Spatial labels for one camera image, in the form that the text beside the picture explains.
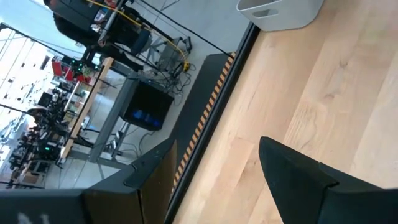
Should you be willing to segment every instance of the electronic equipment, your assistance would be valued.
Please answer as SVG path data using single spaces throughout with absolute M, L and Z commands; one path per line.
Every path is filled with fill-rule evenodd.
M 46 106 L 48 106 L 51 103 L 52 97 L 53 97 L 53 95 L 51 95 L 49 93 L 46 93 L 46 92 L 43 92 L 43 94 L 40 97 L 39 102 L 37 102 L 37 104 L 40 105 L 40 106 L 46 107 Z
M 58 85 L 58 88 L 66 91 L 68 93 L 73 92 L 73 85 L 71 83 L 66 83 L 66 82 L 60 82 L 60 84 Z
M 121 117 L 124 121 L 149 131 L 162 129 L 173 97 L 154 86 L 139 82 Z
M 104 0 L 95 1 L 104 4 Z M 92 30 L 100 7 L 84 0 L 58 0 L 51 10 L 83 30 Z

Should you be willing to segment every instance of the black and orange striped tape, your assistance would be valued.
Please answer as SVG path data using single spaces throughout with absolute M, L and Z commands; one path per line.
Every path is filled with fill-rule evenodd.
M 233 57 L 235 57 L 235 52 L 232 52 L 231 55 Z M 217 83 L 216 83 L 216 85 L 214 87 L 214 90 L 211 93 L 211 96 L 209 98 L 209 102 L 207 103 L 206 108 L 203 111 L 203 114 L 202 114 L 202 116 L 201 116 L 201 118 L 200 118 L 200 120 L 198 122 L 198 125 L 197 125 L 195 131 L 192 134 L 192 138 L 191 138 L 191 141 L 189 142 L 187 150 L 185 151 L 185 153 L 184 153 L 184 155 L 183 155 L 183 157 L 181 159 L 180 165 L 178 166 L 178 169 L 177 169 L 177 171 L 175 173 L 174 186 L 173 186 L 172 192 L 174 192 L 174 189 L 177 186 L 177 184 L 178 184 L 178 182 L 179 182 L 179 180 L 180 180 L 180 178 L 181 178 L 181 176 L 182 176 L 182 174 L 183 174 L 183 172 L 185 170 L 185 166 L 187 165 L 188 160 L 189 160 L 189 158 L 192 155 L 192 152 L 193 152 L 193 149 L 195 147 L 195 144 L 196 144 L 201 132 L 203 131 L 203 127 L 204 127 L 204 125 L 205 125 L 205 123 L 206 123 L 206 121 L 207 121 L 207 119 L 209 117 L 209 113 L 210 113 L 211 109 L 213 108 L 213 105 L 214 105 L 214 103 L 215 103 L 215 101 L 217 99 L 217 96 L 220 93 L 221 87 L 223 86 L 225 78 L 228 75 L 228 72 L 229 72 L 229 69 L 231 68 L 232 62 L 233 62 L 233 58 L 232 57 L 228 57 L 227 61 L 225 62 L 225 66 L 223 68 L 223 71 L 220 74 L 220 78 L 217 80 Z

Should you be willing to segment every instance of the wire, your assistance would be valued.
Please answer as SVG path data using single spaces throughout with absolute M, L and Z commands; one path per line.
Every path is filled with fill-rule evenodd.
M 125 135 L 125 137 L 129 136 L 132 133 L 135 133 L 137 130 L 139 129 L 139 127 L 136 127 L 134 130 L 132 130 L 129 134 Z
M 168 42 L 171 46 L 175 47 L 175 49 L 177 49 L 180 52 L 180 54 L 181 54 L 181 56 L 183 58 L 184 64 L 185 65 L 189 65 L 189 63 L 187 62 L 187 58 L 186 58 L 184 52 L 177 45 L 175 45 L 172 41 L 170 41 L 168 38 L 164 37 L 162 34 L 158 33 L 156 30 L 150 29 L 148 27 L 144 27 L 143 24 L 140 24 L 139 22 L 135 21 L 134 19 L 131 19 L 129 16 L 125 15 L 124 12 L 122 12 L 122 11 L 120 11 L 118 9 L 114 9 L 112 7 L 109 7 L 109 6 L 106 6 L 104 4 L 98 3 L 98 2 L 96 2 L 94 0 L 86 0 L 86 1 L 88 1 L 88 2 L 90 2 L 92 4 L 94 4 L 94 5 L 101 6 L 101 7 L 104 7 L 106 9 L 109 9 L 111 11 L 117 12 L 120 15 L 122 15 L 123 17 L 125 17 L 126 19 L 128 19 L 129 21 L 131 21 L 133 24 L 138 26 L 138 28 L 144 28 L 144 29 L 148 30 L 149 32 L 157 35 L 158 37 L 164 39 L 166 42 Z
M 213 46 L 214 48 L 216 48 L 217 50 L 219 50 L 220 52 L 223 52 L 225 55 L 231 57 L 232 59 L 235 59 L 234 56 L 232 56 L 231 54 L 225 52 L 223 49 L 217 47 L 215 44 L 211 43 L 209 40 L 206 40 L 204 37 L 200 36 L 199 34 L 197 34 L 196 32 L 186 28 L 185 26 L 179 24 L 178 22 L 176 22 L 175 20 L 173 20 L 172 18 L 170 18 L 169 16 L 166 16 L 163 12 L 161 12 L 160 10 L 156 9 L 154 6 L 151 6 L 149 3 L 141 0 L 142 3 L 144 3 L 145 5 L 147 5 L 148 7 L 150 7 L 151 9 L 155 10 L 156 12 L 158 12 L 159 14 L 161 14 L 162 16 L 166 17 L 167 19 L 169 19 L 170 21 L 174 22 L 176 25 L 178 25 L 179 27 L 191 32 L 193 35 L 199 37 L 201 40 L 203 40 L 204 42 L 206 42 L 207 44 L 210 44 L 211 46 Z
M 154 133 L 155 133 L 155 131 L 153 131 L 153 132 L 151 132 L 151 133 L 145 133 L 145 134 L 141 137 L 141 139 L 139 140 L 139 144 L 138 144 L 138 150 L 139 150 L 140 152 L 142 152 L 141 143 L 142 143 L 142 141 L 144 140 L 144 138 L 145 138 L 146 136 L 151 136 L 151 135 L 153 135 Z
M 156 20 L 157 20 L 157 19 L 160 19 L 161 21 L 163 21 L 164 23 L 166 23 L 166 24 L 169 25 L 170 27 L 173 27 L 177 32 L 181 33 L 181 34 L 184 35 L 185 37 L 188 37 L 186 34 L 184 34 L 183 32 L 181 32 L 181 31 L 180 31 L 179 29 L 177 29 L 175 26 L 173 26 L 172 24 L 168 23 L 166 20 L 160 18 L 160 17 L 159 17 L 160 14 L 156 15 L 155 13 L 151 12 L 149 9 L 147 9 L 145 6 L 143 6 L 142 4 L 140 4 L 140 3 L 137 2 L 137 1 L 136 1 L 135 3 L 136 3 L 137 5 L 143 7 L 144 9 L 146 9 L 146 11 L 148 11 L 148 12 L 151 13 L 152 15 L 156 16 Z
M 190 67 L 189 70 L 191 70 L 191 71 L 196 71 L 196 70 L 197 70 L 197 67 L 196 67 L 194 64 L 191 64 L 191 67 Z
M 126 152 L 126 151 L 132 151 L 136 154 L 136 158 L 142 156 L 142 151 L 138 150 L 137 146 L 135 144 L 130 144 L 130 143 L 122 143 L 122 144 L 127 144 L 130 146 L 134 146 L 134 149 L 123 149 L 123 150 L 119 150 L 119 152 Z
M 62 46 L 59 46 L 59 45 L 57 45 L 57 44 L 53 44 L 53 43 L 50 43 L 50 42 L 47 42 L 47 41 L 44 41 L 44 40 L 40 40 L 40 39 L 38 39 L 38 38 L 30 37 L 30 39 L 32 39 L 32 40 L 34 40 L 34 41 L 36 41 L 36 42 L 38 42 L 38 43 L 49 44 L 49 45 L 52 45 L 52 46 L 54 46 L 54 47 L 61 48 L 61 49 L 63 49 L 63 50 L 69 50 L 69 51 L 71 51 L 71 52 L 74 52 L 74 53 L 83 55 L 82 52 L 79 52 L 79 51 L 77 51 L 77 50 L 72 50 L 72 49 L 69 49 L 69 48 L 66 48 L 66 47 L 62 47 Z

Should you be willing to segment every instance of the white plastic container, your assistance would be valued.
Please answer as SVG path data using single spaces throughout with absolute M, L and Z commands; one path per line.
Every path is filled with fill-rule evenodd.
M 311 23 L 323 0 L 240 0 L 236 9 L 263 31 L 297 29 Z

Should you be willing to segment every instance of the tiled floor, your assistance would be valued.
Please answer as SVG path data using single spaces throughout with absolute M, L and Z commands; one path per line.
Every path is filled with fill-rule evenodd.
M 172 1 L 173 0 L 163 2 L 151 0 L 149 2 L 157 9 L 160 9 L 163 5 L 167 5 Z M 235 1 L 227 0 L 180 0 L 180 2 L 164 10 L 163 13 L 202 35 L 224 51 L 232 52 L 237 49 L 249 22 L 236 11 L 236 3 Z M 153 10 L 147 10 L 147 7 L 145 7 L 142 2 L 137 1 L 132 6 L 148 21 L 155 22 L 158 28 L 162 29 L 171 37 L 185 37 L 189 35 L 192 38 L 193 50 L 188 57 L 188 61 L 196 68 L 195 71 L 190 71 L 192 81 L 183 89 L 183 94 L 175 96 L 175 103 L 169 110 L 162 130 L 155 132 L 151 136 L 147 136 L 142 141 L 142 153 L 145 153 L 169 136 L 205 57 L 209 54 L 217 54 L 219 51 L 200 40 L 198 37 L 177 27 L 177 25 L 171 23 L 163 16 L 158 17 L 158 13 Z M 101 90 L 102 94 L 96 97 L 94 106 L 90 112 L 90 128 L 92 129 L 100 130 L 121 88 L 123 77 L 110 72 L 107 76 L 107 81 L 115 85 L 117 89 L 111 87 L 104 88 Z M 119 129 L 122 125 L 123 121 L 119 119 L 115 126 L 115 130 Z M 136 158 L 136 153 L 133 150 L 134 148 L 138 148 L 141 137 L 143 137 L 145 133 L 148 133 L 148 131 L 141 128 L 136 129 L 133 125 L 130 127 L 128 133 L 131 131 L 134 132 L 124 140 L 125 144 L 121 149 L 128 153 L 128 156 L 126 158 L 121 158 L 121 162 L 132 162 Z M 94 141 L 96 135 L 95 133 L 86 133 L 85 137 Z M 79 150 L 87 151 L 89 149 L 81 148 Z M 99 166 L 98 164 L 92 164 L 78 159 L 69 159 L 66 161 L 63 170 L 60 170 L 58 167 L 53 167 L 51 169 L 46 181 L 46 188 L 85 188 L 108 177 L 116 171 L 116 169 L 111 167 Z

